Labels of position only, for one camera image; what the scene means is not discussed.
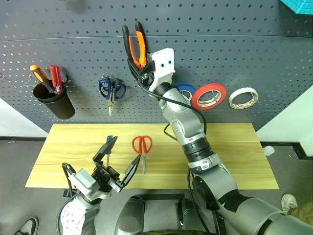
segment orange-handled pliers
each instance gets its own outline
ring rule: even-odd
[[[140,48],[139,60],[137,60],[134,55],[132,41],[131,41],[131,37],[129,36],[128,27],[126,25],[122,26],[124,46],[125,46],[128,59],[130,61],[133,61],[134,64],[137,66],[137,68],[140,70],[141,68],[145,67],[147,63],[147,43],[146,43],[146,38],[143,32],[141,23],[136,22],[135,29],[136,29],[136,34],[137,34],[137,38],[139,41],[139,48]]]

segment gray pegboard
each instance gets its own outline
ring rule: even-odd
[[[5,12],[0,14],[0,72],[5,75],[1,98],[46,131],[53,123],[166,121],[157,101],[140,90],[127,66],[121,26],[127,24],[134,32],[135,19],[147,31],[150,51],[175,50],[174,84],[198,88],[218,82],[227,88],[222,104],[203,111],[208,122],[252,122],[259,129],[313,83],[312,17],[296,15],[279,1],[78,2],[0,3]],[[34,63],[41,68],[58,64],[69,73],[68,96],[76,110],[71,119],[57,119],[33,97],[33,87],[23,86]],[[127,85],[112,117],[98,92],[103,72]],[[255,88],[260,102],[245,110],[231,109],[227,99],[242,86]]]

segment shoe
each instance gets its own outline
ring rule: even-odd
[[[38,230],[38,219],[37,218],[29,218],[22,228],[18,230],[14,235],[36,235]]]
[[[294,209],[297,207],[298,204],[296,198],[290,193],[285,193],[282,197],[283,212],[288,212],[290,209]]]

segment red scissors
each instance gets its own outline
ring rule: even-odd
[[[150,141],[149,149],[147,149],[146,139],[148,139]],[[136,140],[139,140],[138,149],[136,149],[135,145],[134,145]],[[133,150],[136,153],[141,155],[140,157],[141,157],[141,162],[142,162],[142,171],[143,171],[143,173],[145,173],[146,155],[147,155],[147,153],[149,153],[150,149],[152,148],[152,138],[150,136],[136,136],[133,139],[132,146],[133,146]]]

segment wooden table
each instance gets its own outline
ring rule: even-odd
[[[149,135],[153,147],[127,188],[187,188],[187,160],[180,145],[163,134],[165,124],[54,124],[36,160],[26,187],[67,188],[61,163],[92,173],[92,158],[108,135],[118,139],[110,165],[124,173],[137,156],[132,139]],[[208,124],[207,139],[239,189],[276,189],[275,177],[250,123]]]

